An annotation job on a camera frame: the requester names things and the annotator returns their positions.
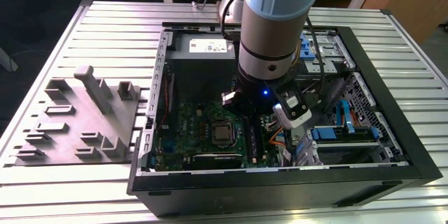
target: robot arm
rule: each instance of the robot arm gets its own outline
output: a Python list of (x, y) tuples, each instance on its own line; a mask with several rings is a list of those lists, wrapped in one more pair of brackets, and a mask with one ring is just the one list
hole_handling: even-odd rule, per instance
[(223, 95), (234, 113), (274, 111), (284, 128), (311, 117), (288, 72), (315, 0), (244, 0), (236, 93)]

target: aluminum extrusion table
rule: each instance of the aluminum extrusion table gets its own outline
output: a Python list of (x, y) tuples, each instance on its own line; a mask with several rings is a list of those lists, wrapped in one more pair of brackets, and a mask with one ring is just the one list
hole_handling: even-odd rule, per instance
[[(350, 26), (430, 151), (444, 178), (402, 190), (362, 207), (182, 217), (198, 223), (444, 223), (448, 220), (448, 81), (396, 19), (379, 10), (314, 8), (315, 25)], [(11, 223), (158, 221), (127, 195), (131, 165), (16, 167), (14, 147), (35, 125), (52, 77), (75, 83), (78, 65), (96, 67), (108, 85), (131, 80), (142, 90), (132, 142), (146, 123), (152, 67), (163, 21), (216, 22), (216, 6), (86, 1), (55, 47), (0, 140), (0, 220)]]

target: blue latch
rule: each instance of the blue latch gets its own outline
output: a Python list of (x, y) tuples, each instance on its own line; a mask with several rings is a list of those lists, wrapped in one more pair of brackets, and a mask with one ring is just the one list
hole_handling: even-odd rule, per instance
[(336, 139), (335, 129), (328, 128), (316, 128), (319, 132), (320, 139)]
[(378, 140), (380, 138), (380, 133), (379, 133), (378, 128), (371, 127), (371, 131), (372, 131), (374, 138)]
[(302, 151), (303, 147), (304, 147), (304, 144), (303, 142), (300, 142), (300, 145), (296, 148), (296, 156), (299, 155), (299, 152)]
[(310, 41), (306, 38), (304, 34), (300, 35), (302, 46), (300, 46), (300, 59), (302, 60), (315, 60), (316, 55), (312, 53), (310, 49)]
[(316, 131), (316, 129), (311, 130), (311, 136), (314, 137), (314, 140), (319, 139), (319, 132)]
[[(342, 107), (344, 109), (344, 122), (342, 119)], [(348, 128), (348, 133), (354, 134), (355, 133), (355, 128), (354, 128), (354, 124), (352, 124), (352, 116), (350, 115), (350, 105), (348, 102), (346, 100), (340, 100), (336, 106), (336, 124), (338, 125), (346, 125), (347, 124), (347, 128)]]

